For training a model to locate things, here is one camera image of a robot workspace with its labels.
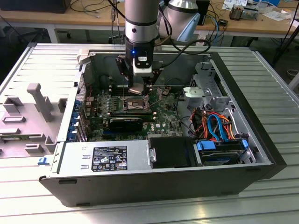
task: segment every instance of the electronic component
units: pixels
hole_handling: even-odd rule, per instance
[[[219,19],[218,21],[220,26],[226,27],[228,25],[228,21],[224,19]]]
[[[229,18],[231,20],[240,20],[244,8],[242,6],[236,6],[235,4],[232,7],[232,10],[229,13]]]
[[[125,105],[128,110],[144,109],[143,98],[128,98]]]
[[[202,165],[218,166],[239,163],[244,152],[249,149],[247,141],[243,141],[199,141],[196,146]]]
[[[196,167],[194,140],[190,137],[153,137],[149,147],[154,148],[157,161],[153,168]]]
[[[139,132],[143,124],[141,118],[112,118],[109,129],[114,132]]]

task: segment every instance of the desk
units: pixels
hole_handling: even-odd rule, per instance
[[[218,5],[223,0],[213,2],[215,11],[221,18],[228,20],[228,27],[225,35],[232,36],[250,36],[250,37],[274,37],[284,38],[290,24],[289,20],[275,21],[263,15],[259,15],[257,21],[241,20],[233,21],[229,19],[229,11],[221,11],[221,5]],[[84,5],[93,4],[99,2],[98,0],[84,0]],[[281,2],[279,7],[296,7],[297,1],[294,2]],[[90,10],[97,9],[108,5],[107,1],[103,3],[89,7]],[[73,6],[77,10],[82,10],[80,2],[75,3]],[[118,5],[119,9],[124,12],[124,4]],[[99,11],[100,18],[90,16],[85,13],[75,12],[70,8],[65,14],[53,14],[53,13],[37,13],[37,12],[10,12],[0,11],[0,14],[8,21],[12,26],[16,27],[34,27],[34,28],[46,28],[49,32],[49,36],[52,43],[58,43],[59,38],[56,33],[56,29],[84,29],[84,30],[110,30],[111,20],[110,13],[111,7],[104,8]],[[124,28],[124,19],[120,17],[121,30]],[[0,26],[6,26],[4,21],[0,21]],[[199,35],[208,35],[214,30],[214,25],[210,19],[206,19],[203,26],[197,26],[194,33]]]

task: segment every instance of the black cable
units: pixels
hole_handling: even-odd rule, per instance
[[[194,40],[194,41],[191,41],[191,42],[189,42],[189,43],[188,43],[182,50],[180,50],[180,52],[175,56],[175,58],[174,58],[172,61],[168,62],[167,64],[162,65],[162,68],[165,68],[165,67],[171,65],[175,60],[178,59],[178,57],[179,57],[181,54],[184,53],[184,51],[185,51],[188,47],[190,47],[192,44],[194,44],[194,43],[198,43],[198,42],[204,42],[204,43],[208,44],[208,47],[207,47],[207,49],[205,49],[205,50],[203,50],[203,51],[197,52],[197,55],[199,55],[199,54],[203,54],[203,53],[207,52],[207,51],[211,48],[211,44],[210,44],[210,42],[207,41],[207,40]]]
[[[275,45],[278,45],[280,46],[281,45],[281,42],[279,42],[278,40],[275,40],[274,38],[270,38],[272,40],[272,42],[275,44]]]
[[[226,26],[223,26],[223,37],[222,37],[222,39],[221,39],[221,42],[220,42],[220,46],[222,45],[222,41],[223,41],[223,39],[224,39],[224,32],[226,31]]]
[[[189,126],[186,125],[186,124],[182,121],[182,119],[184,119],[185,117],[180,118],[179,115],[178,115],[178,102],[179,102],[179,97],[182,95],[182,93],[183,93],[183,91],[180,92],[180,94],[179,94],[179,96],[178,96],[178,99],[177,99],[177,104],[176,104],[176,114],[177,114],[177,117],[178,117],[179,121],[181,122],[181,124],[184,125],[186,128],[188,128],[192,134],[195,134],[194,131],[193,131],[191,128],[189,128]]]
[[[75,11],[75,12],[80,12],[80,13],[88,13],[88,12],[94,12],[94,11],[98,11],[98,10],[101,10],[101,9],[104,9],[104,8],[107,8],[107,7],[110,7],[111,5],[107,5],[107,6],[104,6],[104,7],[102,7],[102,8],[97,8],[97,9],[94,9],[94,10],[88,10],[88,11],[81,11],[81,10],[76,10],[76,9],[74,9],[72,6],[76,3],[76,2],[78,2],[78,1],[80,1],[80,0],[75,0],[73,3],[71,3],[71,10],[73,10],[73,11]]]
[[[285,42],[285,40],[286,40],[287,36],[289,35],[289,32],[290,32],[290,30],[291,30],[291,27],[293,26],[294,20],[295,20],[295,18],[296,18],[296,15],[297,15],[297,10],[298,10],[298,7],[299,7],[299,1],[298,1],[298,4],[297,4],[297,7],[296,7],[296,10],[295,10],[295,14],[294,14],[293,20],[292,20],[292,22],[291,22],[291,25],[290,25],[290,27],[289,27],[289,30],[288,30],[288,32],[286,33],[286,35],[285,35],[285,37],[284,37],[284,40],[282,41],[282,43],[281,43],[281,45],[280,45],[280,47],[279,47],[279,48],[281,48],[281,47],[282,47],[282,45],[284,44],[284,42]]]
[[[164,15],[164,12],[161,8],[161,6],[159,5],[159,12],[161,13],[163,19],[164,19],[164,24],[165,24],[165,28],[166,28],[166,32],[167,32],[167,35],[172,35],[172,27],[171,27],[171,24],[170,22],[168,21],[168,19],[166,18],[166,16]],[[170,38],[170,43],[172,44],[172,46],[178,50],[178,51],[181,51],[182,49],[178,48],[177,45],[173,42],[173,40]],[[200,52],[185,52],[185,54],[188,54],[188,55],[198,55],[198,54],[201,54]]]
[[[112,44],[115,44],[114,43],[114,35],[113,35],[113,26],[114,26],[114,22],[112,21],[112,26],[111,26]]]
[[[114,5],[117,8],[117,1],[113,0]],[[118,30],[118,41],[119,44],[121,43],[121,33],[120,33],[120,23],[119,23],[119,18],[118,18],[118,12],[116,11],[116,19],[117,19],[117,30]]]
[[[22,38],[27,44],[29,43],[24,37],[22,37],[22,35],[12,25],[10,25],[9,22],[7,22],[6,19],[4,19],[2,17],[2,15],[0,15],[0,17],[1,17],[1,19],[3,19],[4,22],[6,22],[17,33],[17,35],[19,35],[20,38]]]
[[[184,83],[183,83],[183,81],[182,80],[180,80],[179,78],[170,78],[170,79],[168,79],[166,82],[165,82],[165,87],[167,86],[167,83],[169,83],[169,81],[171,81],[171,80],[177,80],[177,81],[179,81],[182,85],[184,85]]]
[[[125,18],[125,15],[112,3],[111,0],[108,0],[108,2],[123,18]]]

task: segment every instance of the sticker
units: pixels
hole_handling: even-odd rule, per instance
[[[128,158],[126,146],[93,148],[93,172],[127,169]]]

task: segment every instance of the table leg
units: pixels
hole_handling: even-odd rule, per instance
[[[289,88],[291,90],[295,89],[297,85],[299,84],[299,72],[298,74],[293,78],[293,80],[289,83]]]
[[[87,42],[92,41],[92,40],[90,39],[90,33],[89,33],[89,30],[88,30],[88,29],[85,30],[85,35],[86,35],[86,41],[87,41]]]
[[[49,33],[51,43],[60,43],[59,36],[57,34],[57,31],[55,30],[54,25],[47,27],[47,31]]]

